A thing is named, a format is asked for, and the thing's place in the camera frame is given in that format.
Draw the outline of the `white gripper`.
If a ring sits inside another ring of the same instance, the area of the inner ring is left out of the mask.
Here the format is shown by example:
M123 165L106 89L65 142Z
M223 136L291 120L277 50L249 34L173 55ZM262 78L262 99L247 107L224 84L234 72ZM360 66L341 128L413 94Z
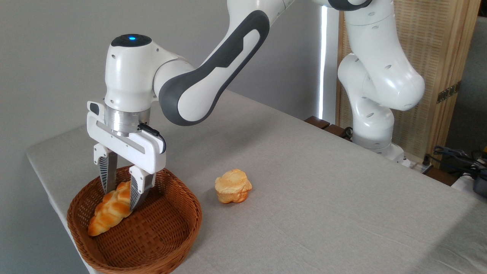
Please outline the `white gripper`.
M105 194L116 189L117 155L136 166L131 174L130 210L145 200L155 184L155 173L165 168L166 142L158 131L146 124L136 126L139 132L122 137L105 125L105 106L87 102L87 132L98 144L94 146L94 163L99 167L100 180Z

